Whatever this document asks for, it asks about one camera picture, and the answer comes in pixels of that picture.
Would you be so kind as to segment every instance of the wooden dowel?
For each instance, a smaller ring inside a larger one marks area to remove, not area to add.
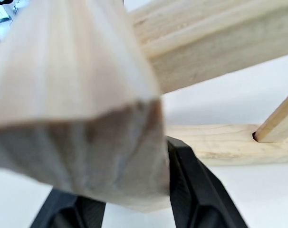
[[[260,143],[275,143],[288,138],[288,97],[254,134]]]

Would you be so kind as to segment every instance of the wooden beam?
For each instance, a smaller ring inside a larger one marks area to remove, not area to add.
[[[258,125],[167,126],[168,136],[190,145],[207,165],[252,165],[288,162],[288,139],[259,143],[252,137]]]
[[[160,92],[121,1],[32,1],[12,24],[0,167],[140,211],[170,206]]]
[[[156,0],[130,16],[164,93],[288,54],[288,0]]]
[[[288,97],[254,134],[260,143],[275,143],[288,138]]]

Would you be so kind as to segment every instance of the white background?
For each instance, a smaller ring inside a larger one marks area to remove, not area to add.
[[[125,5],[132,10],[146,2]],[[163,105],[167,124],[259,124],[287,95],[288,56],[166,94]],[[288,228],[288,163],[209,168],[249,227]],[[0,170],[0,228],[29,227],[50,190]],[[173,228],[171,209],[143,214],[107,204],[103,228],[133,227]]]

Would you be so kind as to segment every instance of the black object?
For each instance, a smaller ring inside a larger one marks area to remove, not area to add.
[[[180,140],[167,137],[177,228],[246,228],[222,183]],[[101,228],[106,203],[53,189],[31,228]]]
[[[10,4],[12,2],[13,2],[13,0],[3,0],[3,1],[0,1],[0,5]]]

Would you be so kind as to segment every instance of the wood grain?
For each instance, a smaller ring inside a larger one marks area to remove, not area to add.
[[[275,143],[288,138],[288,97],[254,135],[260,143]]]
[[[288,0],[156,0],[130,16],[164,93],[288,54]]]
[[[168,136],[190,145],[207,165],[253,165],[288,162],[288,138],[259,143],[252,134],[258,125],[167,126]]]
[[[159,88],[127,21],[116,0],[24,9],[0,43],[0,167],[140,211],[169,206]]]

